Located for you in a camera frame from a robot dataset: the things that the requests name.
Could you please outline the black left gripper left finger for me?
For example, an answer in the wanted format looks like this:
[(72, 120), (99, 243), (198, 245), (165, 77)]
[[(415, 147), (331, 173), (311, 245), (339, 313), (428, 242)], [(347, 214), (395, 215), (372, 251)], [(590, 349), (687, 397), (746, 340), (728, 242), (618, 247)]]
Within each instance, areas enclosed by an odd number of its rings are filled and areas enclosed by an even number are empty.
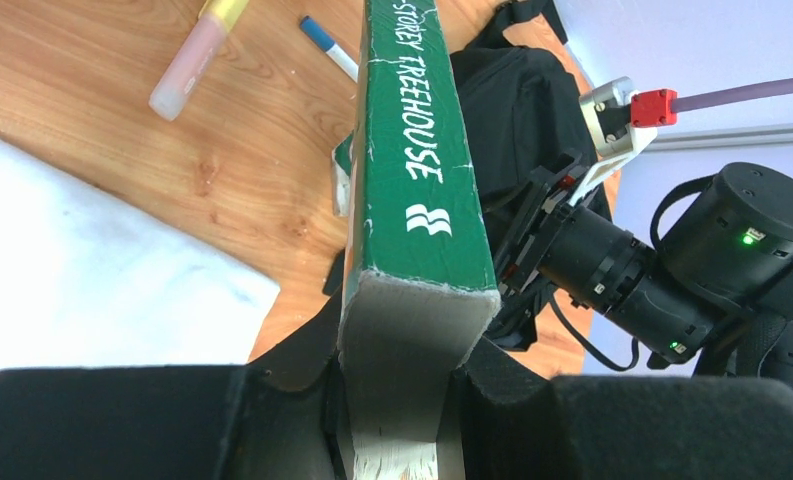
[(334, 479), (340, 310), (246, 365), (0, 370), (0, 479)]

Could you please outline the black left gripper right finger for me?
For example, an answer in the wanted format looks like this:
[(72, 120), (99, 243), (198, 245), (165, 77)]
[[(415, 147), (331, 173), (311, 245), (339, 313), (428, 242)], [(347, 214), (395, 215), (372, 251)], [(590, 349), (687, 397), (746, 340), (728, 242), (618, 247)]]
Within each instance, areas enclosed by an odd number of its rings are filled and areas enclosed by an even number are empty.
[(437, 457), (443, 479), (793, 479), (793, 389), (545, 379), (484, 339), (451, 375)]

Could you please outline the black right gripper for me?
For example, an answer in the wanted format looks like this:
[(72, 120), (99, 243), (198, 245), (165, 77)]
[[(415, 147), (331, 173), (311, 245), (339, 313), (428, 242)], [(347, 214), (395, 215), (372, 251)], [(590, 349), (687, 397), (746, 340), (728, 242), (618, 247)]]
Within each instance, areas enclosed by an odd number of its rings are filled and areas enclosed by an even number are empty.
[(553, 284), (573, 299), (598, 297), (598, 213), (591, 194), (574, 194), (588, 172), (581, 156), (564, 152), (538, 166), (514, 194), (516, 212), (497, 242), (493, 266), (504, 299)]

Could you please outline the black backpack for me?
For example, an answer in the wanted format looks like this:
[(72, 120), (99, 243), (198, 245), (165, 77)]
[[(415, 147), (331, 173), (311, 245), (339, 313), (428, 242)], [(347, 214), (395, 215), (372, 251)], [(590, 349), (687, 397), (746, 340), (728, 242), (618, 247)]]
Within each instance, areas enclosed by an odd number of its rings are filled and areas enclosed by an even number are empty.
[[(539, 15), (563, 31), (553, 2), (508, 1), (450, 56), (493, 253), (527, 198), (533, 170), (557, 173), (568, 156), (579, 156), (586, 167), (597, 161), (574, 77), (551, 52), (515, 46), (504, 35)], [(553, 283), (578, 291), (613, 245), (626, 239), (611, 222), (603, 187), (597, 187), (590, 204), (577, 209), (553, 241), (542, 264), (550, 278), (537, 277), (523, 293), (505, 299), (486, 337), (509, 351), (527, 350), (537, 340), (535, 316), (553, 297)]]

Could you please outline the purple treehouse book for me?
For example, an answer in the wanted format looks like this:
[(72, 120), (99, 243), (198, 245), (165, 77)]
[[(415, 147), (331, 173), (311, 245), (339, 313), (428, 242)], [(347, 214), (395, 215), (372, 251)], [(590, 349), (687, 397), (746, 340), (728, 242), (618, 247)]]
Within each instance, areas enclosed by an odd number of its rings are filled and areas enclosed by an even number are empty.
[(436, 479), (449, 377), (501, 300), (432, 1), (363, 9), (339, 365), (352, 479)]

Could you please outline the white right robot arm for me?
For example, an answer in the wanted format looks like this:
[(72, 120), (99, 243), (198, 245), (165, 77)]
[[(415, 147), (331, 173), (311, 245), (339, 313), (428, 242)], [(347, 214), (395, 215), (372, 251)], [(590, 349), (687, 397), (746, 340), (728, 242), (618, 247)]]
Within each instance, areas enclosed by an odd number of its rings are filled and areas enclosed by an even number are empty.
[(594, 210), (599, 188), (578, 155), (540, 166), (499, 200), (514, 205), (491, 252), (505, 302), (567, 292), (650, 351), (663, 370), (768, 377), (793, 388), (793, 178), (737, 162), (684, 182), (665, 234), (642, 241)]

